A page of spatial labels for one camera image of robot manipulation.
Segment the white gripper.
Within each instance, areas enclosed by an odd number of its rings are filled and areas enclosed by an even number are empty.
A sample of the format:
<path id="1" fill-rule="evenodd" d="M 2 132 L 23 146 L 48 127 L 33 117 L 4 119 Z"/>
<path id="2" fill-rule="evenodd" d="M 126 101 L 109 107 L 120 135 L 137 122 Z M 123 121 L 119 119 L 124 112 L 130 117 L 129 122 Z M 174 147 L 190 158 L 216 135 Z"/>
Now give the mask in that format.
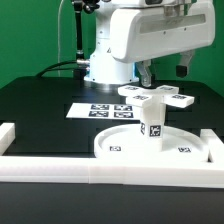
<path id="1" fill-rule="evenodd" d="M 123 7 L 111 17 L 111 54 L 124 63 L 138 62 L 141 84 L 146 88 L 152 85 L 148 59 L 181 52 L 176 75 L 184 78 L 189 74 L 194 49 L 211 45 L 215 37 L 213 0 L 197 0 L 187 14 L 166 16 L 165 9 L 164 5 Z"/>

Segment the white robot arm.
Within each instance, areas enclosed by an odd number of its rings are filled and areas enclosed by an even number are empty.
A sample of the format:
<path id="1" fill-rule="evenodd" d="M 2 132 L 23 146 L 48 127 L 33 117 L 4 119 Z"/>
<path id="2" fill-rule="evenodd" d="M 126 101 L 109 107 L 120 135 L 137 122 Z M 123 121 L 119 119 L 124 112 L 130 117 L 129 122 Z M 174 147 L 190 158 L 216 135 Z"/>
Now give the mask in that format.
<path id="1" fill-rule="evenodd" d="M 96 48 L 85 80 L 101 86 L 151 85 L 155 58 L 180 54 L 176 75 L 189 74 L 195 50 L 213 43 L 213 0 L 99 0 Z"/>

